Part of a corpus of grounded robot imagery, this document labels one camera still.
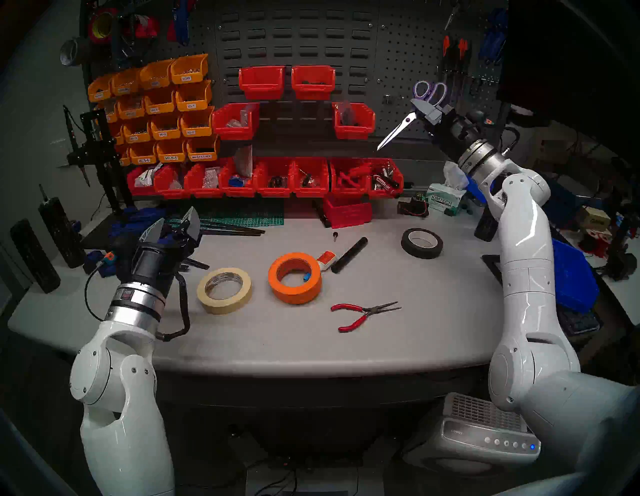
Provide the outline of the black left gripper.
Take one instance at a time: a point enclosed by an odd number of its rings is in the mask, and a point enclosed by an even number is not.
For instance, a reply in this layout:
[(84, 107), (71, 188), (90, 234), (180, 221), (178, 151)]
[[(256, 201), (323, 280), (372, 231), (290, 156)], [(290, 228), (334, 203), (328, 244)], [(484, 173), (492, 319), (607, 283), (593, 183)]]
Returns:
[(133, 234), (122, 236), (122, 282), (141, 283), (157, 291), (169, 291), (179, 266), (200, 244), (200, 218), (191, 206), (180, 222), (183, 237), (160, 239), (165, 219), (149, 226), (140, 240)]

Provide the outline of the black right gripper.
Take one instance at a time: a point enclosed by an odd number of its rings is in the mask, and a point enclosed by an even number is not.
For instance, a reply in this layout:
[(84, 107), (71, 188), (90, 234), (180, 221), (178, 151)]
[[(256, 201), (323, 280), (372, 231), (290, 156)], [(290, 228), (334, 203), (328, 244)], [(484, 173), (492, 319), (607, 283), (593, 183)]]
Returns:
[(460, 115), (449, 104), (432, 105), (419, 98), (411, 99), (416, 115), (436, 126), (439, 124), (439, 149), (449, 161), (459, 161), (467, 149), (483, 138), (481, 124)]

